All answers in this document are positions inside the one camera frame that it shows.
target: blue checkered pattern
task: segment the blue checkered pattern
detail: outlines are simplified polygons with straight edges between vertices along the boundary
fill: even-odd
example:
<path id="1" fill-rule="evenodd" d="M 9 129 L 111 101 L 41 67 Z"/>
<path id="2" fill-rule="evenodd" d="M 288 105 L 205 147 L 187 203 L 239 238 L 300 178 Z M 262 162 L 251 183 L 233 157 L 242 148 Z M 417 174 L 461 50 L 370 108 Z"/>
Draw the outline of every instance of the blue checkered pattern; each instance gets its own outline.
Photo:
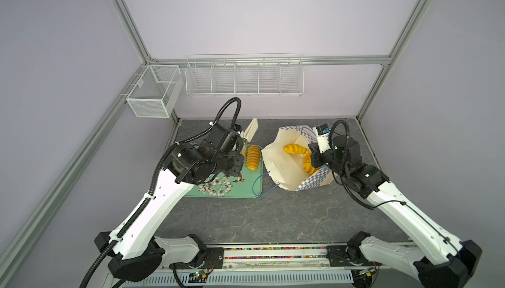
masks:
<path id="1" fill-rule="evenodd" d="M 306 190 L 312 187 L 321 186 L 321 183 L 324 181 L 328 174 L 330 174 L 330 168 L 326 165 L 321 166 L 317 172 L 304 180 L 304 182 L 301 183 L 296 190 Z"/>
<path id="2" fill-rule="evenodd" d="M 287 126 L 281 127 L 280 129 L 296 129 L 297 132 L 300 132 L 301 135 L 311 144 L 317 143 L 317 139 L 312 132 L 306 126 Z M 321 186 L 321 183 L 324 181 L 327 175 L 330 174 L 330 168 L 327 166 L 322 166 L 317 172 L 312 174 L 303 183 L 298 186 L 296 190 L 306 190 L 312 187 Z"/>
<path id="3" fill-rule="evenodd" d="M 317 139 L 314 136 L 312 132 L 309 131 L 309 128 L 307 126 L 286 126 L 286 127 L 280 127 L 280 129 L 296 129 L 297 132 L 301 133 L 301 135 L 304 136 L 304 138 L 310 143 L 314 144 L 317 143 Z"/>

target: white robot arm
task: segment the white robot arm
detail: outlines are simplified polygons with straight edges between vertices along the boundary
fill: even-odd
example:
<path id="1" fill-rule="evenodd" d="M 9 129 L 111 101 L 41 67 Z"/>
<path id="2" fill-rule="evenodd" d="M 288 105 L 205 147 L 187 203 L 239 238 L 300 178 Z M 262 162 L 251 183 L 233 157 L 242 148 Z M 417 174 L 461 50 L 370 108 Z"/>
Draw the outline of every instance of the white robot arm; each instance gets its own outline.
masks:
<path id="1" fill-rule="evenodd" d="M 223 106 L 211 127 L 195 136 L 208 134 L 198 148 L 184 140 L 167 150 L 156 168 L 153 178 L 156 180 L 151 184 L 150 192 L 116 229 L 97 236 L 95 243 L 102 253 L 100 257 L 113 257 L 109 269 L 114 277 L 140 281 L 161 264 L 183 262 L 195 268 L 202 265 L 208 251 L 196 235 L 161 239 L 154 233 L 193 185 L 201 184 L 219 172 L 238 176 L 243 164 L 243 157 L 238 153 L 242 145 L 240 126 L 234 121 L 231 128 L 217 123 L 222 111 L 232 102 L 238 104 L 236 120 L 240 100 L 233 98 Z M 346 135 L 333 138 L 338 124 L 345 126 Z M 473 241 L 462 242 L 440 227 L 411 203 L 378 168 L 363 164 L 359 145 L 349 136 L 345 121 L 337 121 L 331 130 L 327 125 L 320 125 L 314 131 L 319 144 L 309 145 L 312 165 L 315 168 L 326 165 L 336 171 L 339 177 L 335 181 L 343 185 L 357 203 L 368 209 L 382 210 L 418 245 L 415 249 L 407 249 L 360 232 L 348 241 L 346 252 L 332 252 L 328 247 L 328 258 L 345 259 L 356 266 L 364 261 L 385 264 L 420 280 L 426 288 L 463 287 L 475 272 L 482 253 L 480 247 Z M 361 202 L 350 190 L 370 204 Z M 87 285 L 90 273 L 94 271 L 92 268 L 81 288 Z"/>

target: wire basket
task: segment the wire basket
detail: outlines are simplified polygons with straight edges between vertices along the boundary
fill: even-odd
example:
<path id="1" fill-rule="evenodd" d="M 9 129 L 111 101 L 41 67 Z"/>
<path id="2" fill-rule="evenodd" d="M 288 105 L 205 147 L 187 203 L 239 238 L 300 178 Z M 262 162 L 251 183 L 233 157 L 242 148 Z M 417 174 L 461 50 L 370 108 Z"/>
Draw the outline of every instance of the wire basket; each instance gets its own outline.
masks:
<path id="1" fill-rule="evenodd" d="M 301 57 L 189 61 L 186 92 L 190 96 L 302 95 Z"/>
<path id="2" fill-rule="evenodd" d="M 177 65 L 148 65 L 126 97 L 137 117 L 170 117 L 184 80 Z"/>

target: white paper bag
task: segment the white paper bag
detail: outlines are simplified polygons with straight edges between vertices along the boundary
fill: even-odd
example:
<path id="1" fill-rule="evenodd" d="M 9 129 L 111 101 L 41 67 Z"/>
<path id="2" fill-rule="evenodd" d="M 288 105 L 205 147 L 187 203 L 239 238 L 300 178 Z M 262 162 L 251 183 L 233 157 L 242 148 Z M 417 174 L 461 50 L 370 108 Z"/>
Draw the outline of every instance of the white paper bag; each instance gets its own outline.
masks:
<path id="1" fill-rule="evenodd" d="M 328 185 L 333 180 L 327 166 L 322 166 L 309 176 L 303 169 L 301 155 L 284 152 L 284 146 L 290 144 L 298 144 L 308 149 L 309 143 L 316 143 L 316 136 L 309 129 L 308 126 L 280 127 L 274 142 L 261 151 L 270 177 L 285 190 L 305 190 Z"/>

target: blue cable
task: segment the blue cable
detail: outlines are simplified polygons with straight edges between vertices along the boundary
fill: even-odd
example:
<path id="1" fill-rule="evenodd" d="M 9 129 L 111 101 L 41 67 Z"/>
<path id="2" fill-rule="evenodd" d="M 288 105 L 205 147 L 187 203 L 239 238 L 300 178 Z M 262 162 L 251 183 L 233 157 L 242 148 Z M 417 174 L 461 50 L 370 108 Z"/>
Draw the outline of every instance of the blue cable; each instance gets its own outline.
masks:
<path id="1" fill-rule="evenodd" d="M 252 190 L 252 192 L 253 192 L 253 194 L 255 194 L 257 197 L 264 196 L 264 195 L 268 194 L 269 192 L 273 191 L 276 187 L 278 187 L 278 186 L 279 186 L 279 185 L 275 185 L 275 187 L 274 187 L 274 188 L 272 188 L 271 190 L 269 190 L 269 191 L 267 191 L 266 193 L 261 194 L 261 195 L 258 195 L 258 194 L 256 194 L 256 193 L 254 192 L 254 184 L 256 184 L 256 182 L 257 182 L 257 180 L 258 180 L 258 179 L 260 179 L 262 176 L 267 175 L 268 173 L 269 173 L 269 172 L 266 172 L 265 174 L 258 176 L 258 178 L 257 178 L 257 179 L 254 181 L 254 183 L 252 184 L 252 189 L 253 189 L 253 190 Z"/>
<path id="2" fill-rule="evenodd" d="M 310 132 L 312 132 L 317 137 L 316 133 L 314 133 L 314 131 L 312 129 L 305 127 L 305 126 L 303 126 L 301 129 L 303 129 L 303 128 L 308 129 Z"/>

